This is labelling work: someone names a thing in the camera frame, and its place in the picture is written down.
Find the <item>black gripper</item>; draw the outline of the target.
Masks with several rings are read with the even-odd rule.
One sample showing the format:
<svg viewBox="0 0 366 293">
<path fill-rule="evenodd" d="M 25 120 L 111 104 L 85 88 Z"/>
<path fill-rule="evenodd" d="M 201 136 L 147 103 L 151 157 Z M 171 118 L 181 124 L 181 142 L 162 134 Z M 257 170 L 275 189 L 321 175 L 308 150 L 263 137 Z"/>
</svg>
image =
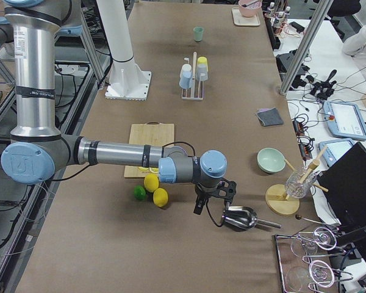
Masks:
<svg viewBox="0 0 366 293">
<path fill-rule="evenodd" d="M 219 197 L 219 188 L 220 182 L 217 181 L 213 186 L 207 187 L 201 183 L 195 184 L 195 192 L 197 195 L 194 213 L 201 214 L 203 211 L 203 207 L 206 205 L 206 200 L 210 197 Z"/>
</svg>

